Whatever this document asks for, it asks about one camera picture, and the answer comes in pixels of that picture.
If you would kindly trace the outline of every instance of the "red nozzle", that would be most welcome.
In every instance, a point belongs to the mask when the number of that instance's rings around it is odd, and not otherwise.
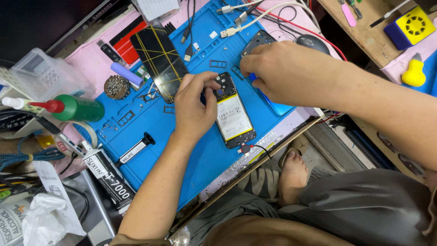
[[[50,113],[61,113],[65,105],[58,100],[48,100],[47,102],[30,102],[29,105],[45,108]]]

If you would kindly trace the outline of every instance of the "phone battery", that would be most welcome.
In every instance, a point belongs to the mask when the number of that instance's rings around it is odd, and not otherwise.
[[[253,130],[238,94],[219,101],[217,108],[217,124],[225,141]]]

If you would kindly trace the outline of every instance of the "tape roll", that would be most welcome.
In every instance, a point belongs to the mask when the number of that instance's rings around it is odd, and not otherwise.
[[[87,130],[88,134],[91,137],[91,146],[93,147],[93,149],[97,148],[97,141],[98,141],[97,134],[96,134],[96,132],[94,131],[94,129],[90,125],[88,125],[85,122],[78,122],[78,121],[73,121],[73,120],[64,121],[64,123],[65,124],[63,124],[60,127],[61,131],[63,131],[65,126],[68,125],[69,123],[77,124],[77,125],[83,127],[85,130]],[[58,148],[58,150],[60,152],[62,152],[64,155],[71,156],[72,151],[70,149],[68,149],[67,147],[65,147],[64,144],[60,141],[60,139],[56,135],[52,135],[52,137],[55,140],[56,148]]]

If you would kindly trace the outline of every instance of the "red wire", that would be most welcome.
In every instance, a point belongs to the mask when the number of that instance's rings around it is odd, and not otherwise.
[[[257,7],[257,9],[260,10],[260,11],[262,11],[262,12],[266,12],[265,9],[262,9],[262,8],[260,8],[260,7]],[[334,47],[334,49],[336,49],[336,50],[338,51],[338,53],[340,53],[340,55],[341,55],[341,57],[343,58],[344,61],[347,61],[347,59],[346,59],[346,57],[344,56],[343,52],[341,52],[341,50],[340,50],[337,46],[335,46],[333,43],[329,42],[326,38],[322,37],[321,35],[319,35],[319,34],[313,32],[313,31],[311,31],[311,30],[308,30],[308,29],[306,29],[306,28],[304,28],[304,27],[301,27],[300,25],[295,24],[295,23],[293,23],[293,22],[291,22],[291,21],[289,21],[289,20],[286,20],[286,19],[284,19],[284,18],[282,18],[282,17],[279,17],[279,16],[277,16],[277,15],[275,15],[275,14],[272,14],[271,12],[269,12],[268,14],[271,15],[271,16],[273,16],[273,17],[279,18],[280,20],[283,20],[283,21],[285,21],[285,22],[287,22],[287,23],[290,23],[290,24],[292,24],[292,25],[294,25],[294,26],[296,26],[296,27],[298,27],[298,28],[300,28],[300,29],[303,29],[303,30],[305,30],[305,31],[307,31],[307,32],[310,32],[310,33],[312,33],[312,34],[318,36],[319,38],[325,40],[325,41],[326,41],[327,43],[329,43],[332,47]]]
[[[339,114],[341,114],[341,113],[338,112],[338,113],[336,113],[336,114],[333,114],[333,115],[329,116],[328,119],[326,119],[326,120],[324,120],[324,121],[317,122],[316,124],[320,124],[320,123],[323,123],[323,122],[325,122],[325,121],[328,121],[328,120],[330,120],[332,117],[335,117],[336,115],[339,115]]]

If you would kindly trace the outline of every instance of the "gray shorts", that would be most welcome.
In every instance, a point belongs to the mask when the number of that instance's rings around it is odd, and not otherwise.
[[[355,245],[428,245],[421,231],[430,222],[429,201],[428,187],[399,172],[334,175],[314,168],[300,205],[276,210],[262,198],[232,188],[188,224],[190,246],[200,245],[214,226],[244,215],[297,221]]]

